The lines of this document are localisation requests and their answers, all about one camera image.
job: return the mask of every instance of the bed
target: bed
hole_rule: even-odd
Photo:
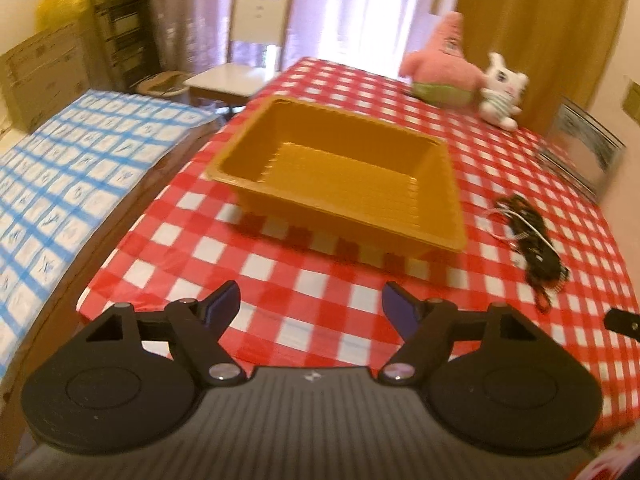
[[[0,470],[24,431],[24,379],[77,329],[97,269],[217,131],[210,112],[89,90],[0,163]]]

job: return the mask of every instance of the picture frame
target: picture frame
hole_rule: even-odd
[[[585,110],[564,98],[538,156],[593,203],[620,166],[626,146]]]

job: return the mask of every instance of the floor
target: floor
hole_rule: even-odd
[[[11,128],[2,134],[2,136],[0,136],[0,155],[8,152],[19,140],[26,136],[26,133],[16,130],[15,128]]]

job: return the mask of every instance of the white curtain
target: white curtain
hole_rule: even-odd
[[[397,76],[404,52],[422,46],[437,21],[430,15],[431,3],[295,0],[284,65],[314,56]],[[167,69],[200,72],[224,61],[230,0],[152,0],[152,5]],[[251,45],[234,49],[237,62],[264,66],[274,59],[273,49]]]
[[[315,56],[396,76],[411,36],[431,0],[296,0],[287,61]]]

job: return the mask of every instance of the table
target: table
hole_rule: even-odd
[[[418,298],[439,296],[485,310],[507,301],[563,345],[600,381],[606,433],[640,416],[640,347],[604,329],[612,306],[638,311],[620,252],[601,212],[536,161],[540,138],[507,134],[473,116],[440,110],[407,94],[402,82],[303,58],[268,85],[210,140],[149,206],[105,261],[79,301],[95,319],[111,303],[157,310],[168,300],[204,298],[225,280],[242,291],[239,315],[221,339],[235,358],[257,365],[369,365],[397,349],[380,290],[395,280]],[[353,110],[445,139],[460,188],[468,245],[427,260],[383,254],[279,219],[243,214],[230,189],[202,174],[211,157],[259,106],[289,95]],[[502,194],[519,192],[540,208],[571,270],[542,314],[514,253],[483,217]],[[457,344],[454,353],[469,349]]]

